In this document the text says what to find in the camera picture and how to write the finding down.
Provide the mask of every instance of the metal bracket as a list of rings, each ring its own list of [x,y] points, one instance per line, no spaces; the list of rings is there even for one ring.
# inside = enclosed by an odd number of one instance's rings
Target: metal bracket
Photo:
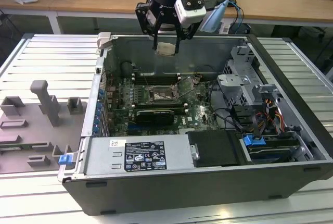
[[[112,45],[112,34],[111,32],[101,32],[97,36],[97,46],[99,49],[103,49]]]
[[[255,85],[252,88],[252,94],[254,95],[255,102],[262,101],[261,94],[263,94],[263,93],[272,94],[273,92],[278,92],[278,89],[275,84],[264,84],[264,85],[259,84],[259,85]]]
[[[249,46],[237,46],[231,50],[235,63],[251,63],[255,57]]]
[[[191,156],[193,160],[199,160],[200,156],[199,156],[199,152],[197,150],[196,145],[190,145],[190,150],[191,150]]]

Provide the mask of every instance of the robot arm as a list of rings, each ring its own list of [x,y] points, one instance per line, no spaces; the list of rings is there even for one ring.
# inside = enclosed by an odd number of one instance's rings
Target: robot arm
[[[155,50],[159,31],[176,31],[175,53],[178,53],[180,41],[192,39],[206,11],[217,4],[218,1],[209,0],[206,8],[205,0],[147,0],[138,3],[135,13],[142,32],[153,37]]]

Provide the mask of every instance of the wooden table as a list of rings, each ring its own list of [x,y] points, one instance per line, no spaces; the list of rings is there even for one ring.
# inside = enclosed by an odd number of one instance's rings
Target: wooden table
[[[134,9],[145,0],[39,0],[19,5],[12,0],[0,0],[0,8],[8,14],[44,15],[53,32],[60,34],[59,16],[136,18]],[[244,10],[246,23],[293,26],[333,27],[332,0],[237,0]],[[223,21],[230,23],[236,16],[228,8]]]

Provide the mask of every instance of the white device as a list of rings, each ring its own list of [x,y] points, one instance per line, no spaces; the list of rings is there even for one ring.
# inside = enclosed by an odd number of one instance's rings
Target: white device
[[[181,0],[176,0],[175,10],[179,19],[179,22],[183,26],[190,25],[192,23],[200,22],[206,15],[206,8],[203,6],[201,9],[186,10]]]

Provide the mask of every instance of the blue latch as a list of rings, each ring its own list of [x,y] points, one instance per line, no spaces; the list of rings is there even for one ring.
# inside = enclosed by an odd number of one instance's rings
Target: blue latch
[[[59,165],[72,165],[73,164],[73,155],[61,155],[59,157]]]
[[[261,137],[261,139],[257,140],[253,138],[252,134],[246,135],[243,137],[243,141],[245,142],[245,146],[256,146],[256,145],[266,145],[265,138]]]

